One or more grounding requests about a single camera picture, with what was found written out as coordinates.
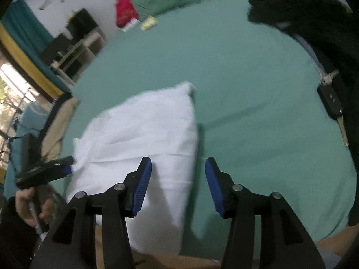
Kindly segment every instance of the hand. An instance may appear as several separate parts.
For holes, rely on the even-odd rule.
[[[53,188],[51,186],[49,186],[49,190],[49,192],[53,192]],[[35,227],[35,220],[31,215],[28,201],[31,200],[34,195],[35,188],[32,187],[29,189],[17,191],[15,196],[16,212],[21,217],[21,219],[31,227]],[[49,222],[51,220],[54,210],[53,199],[48,198],[41,207],[41,209],[42,212],[39,214],[39,218],[45,222]]]

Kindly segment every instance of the black sleeve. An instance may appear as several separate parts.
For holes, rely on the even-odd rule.
[[[35,229],[28,226],[16,213],[15,198],[10,198],[1,213],[1,268],[29,268],[37,238]]]

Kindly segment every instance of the teal curtain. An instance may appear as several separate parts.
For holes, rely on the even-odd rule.
[[[69,88],[39,57],[39,53],[49,45],[53,37],[40,23],[25,0],[12,2],[1,22],[13,40],[44,76],[59,89],[68,92]]]

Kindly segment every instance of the key blade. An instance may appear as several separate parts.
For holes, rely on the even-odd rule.
[[[346,147],[349,146],[349,142],[348,142],[348,137],[346,136],[346,132],[345,132],[345,127],[344,127],[344,119],[343,117],[338,117],[337,118],[337,121],[338,121],[338,125],[339,125],[339,128],[340,128],[340,133],[341,133],[341,136],[343,138],[343,143]]]

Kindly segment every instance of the key fob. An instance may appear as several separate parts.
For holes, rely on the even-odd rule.
[[[343,108],[333,87],[331,85],[319,85],[317,91],[328,115],[334,120],[342,117]]]

